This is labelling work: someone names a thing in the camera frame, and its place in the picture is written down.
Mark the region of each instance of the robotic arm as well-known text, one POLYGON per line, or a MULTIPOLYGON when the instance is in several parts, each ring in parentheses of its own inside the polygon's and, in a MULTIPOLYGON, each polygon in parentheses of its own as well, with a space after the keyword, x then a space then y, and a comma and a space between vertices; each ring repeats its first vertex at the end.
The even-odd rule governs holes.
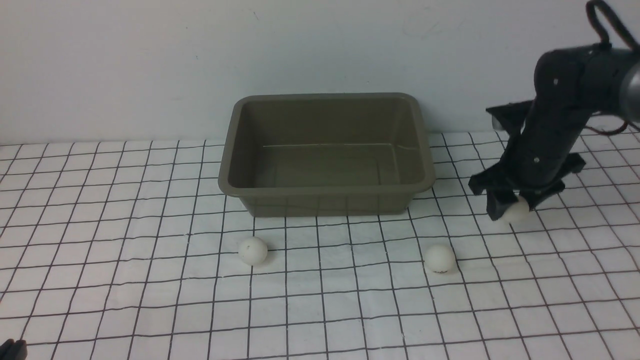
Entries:
POLYGON ((518 202, 519 192, 534 209, 564 190, 562 178, 585 165, 573 144, 593 115, 614 115, 625 123, 640 122, 640 45, 603 0, 586 5, 599 44, 545 53, 536 65, 536 98, 489 108, 494 127, 506 130, 509 141, 499 162, 471 177, 475 195, 486 190, 487 212, 500 219, 518 202), (613 49, 596 16, 598 8, 629 49, 613 49))

